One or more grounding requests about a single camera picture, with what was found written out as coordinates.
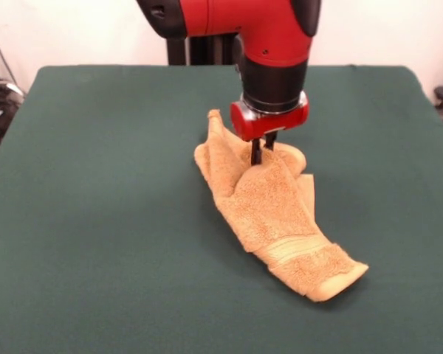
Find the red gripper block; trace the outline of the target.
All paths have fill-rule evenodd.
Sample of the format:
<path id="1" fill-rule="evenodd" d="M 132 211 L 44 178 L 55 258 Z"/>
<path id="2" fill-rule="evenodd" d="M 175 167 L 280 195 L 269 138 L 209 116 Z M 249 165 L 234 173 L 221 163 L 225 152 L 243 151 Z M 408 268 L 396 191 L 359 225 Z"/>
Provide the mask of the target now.
<path id="1" fill-rule="evenodd" d="M 274 150 L 278 134 L 276 131 L 289 130 L 307 121 L 309 100 L 301 92 L 298 104 L 291 111 L 272 114 L 260 113 L 250 108 L 243 100 L 230 105 L 230 119 L 236 135 L 244 141 L 252 141 L 251 165 L 261 163 L 261 138 L 265 136 L 264 147 Z"/>

